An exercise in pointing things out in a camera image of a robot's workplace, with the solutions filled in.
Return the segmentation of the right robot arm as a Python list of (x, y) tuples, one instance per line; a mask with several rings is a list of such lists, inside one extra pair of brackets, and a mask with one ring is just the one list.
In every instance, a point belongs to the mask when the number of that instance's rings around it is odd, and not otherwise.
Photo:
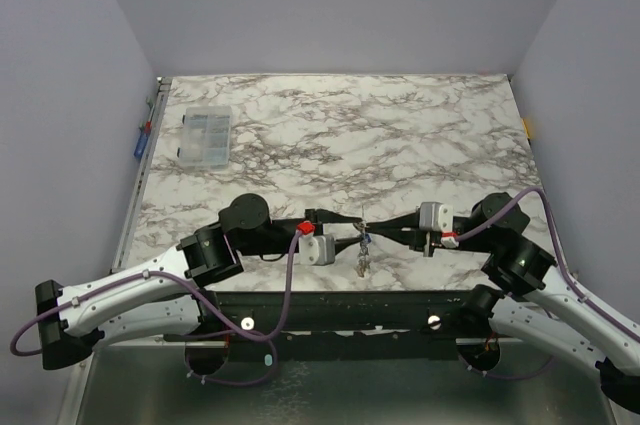
[(489, 330), (572, 360), (608, 399), (638, 412), (638, 324), (582, 288), (559, 250), (548, 253), (524, 236), (530, 218), (518, 203), (526, 194), (492, 193), (466, 217), (424, 202), (411, 214), (354, 226), (427, 256), (439, 249), (487, 254), (481, 270), (492, 284), (475, 286), (449, 320), (472, 336)]

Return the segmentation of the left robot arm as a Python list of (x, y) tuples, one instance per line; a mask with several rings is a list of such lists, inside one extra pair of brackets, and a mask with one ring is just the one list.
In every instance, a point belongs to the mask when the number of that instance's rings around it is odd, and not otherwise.
[(284, 255), (284, 300), (291, 300), (293, 264), (329, 265), (351, 246), (324, 233), (325, 224), (363, 225), (360, 217), (309, 209), (301, 218), (274, 219), (254, 193), (235, 198), (217, 220), (156, 257), (79, 285), (46, 280), (35, 288), (37, 352), (47, 371), (75, 365), (95, 350), (150, 335), (192, 335), (206, 340), (220, 325), (238, 325), (213, 309), (204, 289), (243, 271), (242, 258)]

